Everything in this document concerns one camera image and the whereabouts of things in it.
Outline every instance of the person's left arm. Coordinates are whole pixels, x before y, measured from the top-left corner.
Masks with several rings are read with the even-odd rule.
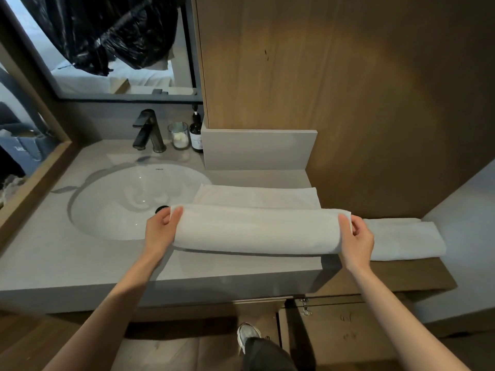
[[[145,249],[45,371],[110,370],[133,312],[153,270],[173,242],[182,207],[164,208],[146,223]]]

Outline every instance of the white shoe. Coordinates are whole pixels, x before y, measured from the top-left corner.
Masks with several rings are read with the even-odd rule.
[[[239,343],[241,349],[243,349],[244,354],[246,353],[246,341],[250,337],[261,338],[261,332],[258,331],[258,328],[256,328],[254,325],[251,325],[249,323],[242,323],[241,325],[239,325],[239,328],[237,328],[237,342]]]

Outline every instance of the pants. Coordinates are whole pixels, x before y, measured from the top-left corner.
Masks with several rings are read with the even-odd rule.
[[[291,356],[264,338],[248,338],[242,371],[297,371]]]

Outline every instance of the sink basin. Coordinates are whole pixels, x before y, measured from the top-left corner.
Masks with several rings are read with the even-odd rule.
[[[146,220],[158,207],[192,203],[202,183],[211,181],[177,164],[123,168],[78,189],[69,215],[79,230],[98,238],[144,239]]]

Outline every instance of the forearm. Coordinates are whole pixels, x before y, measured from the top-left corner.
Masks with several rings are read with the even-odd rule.
[[[48,363],[46,371],[110,370],[156,260],[141,257]]]
[[[353,276],[408,371],[469,370],[409,312],[371,269],[357,270]]]

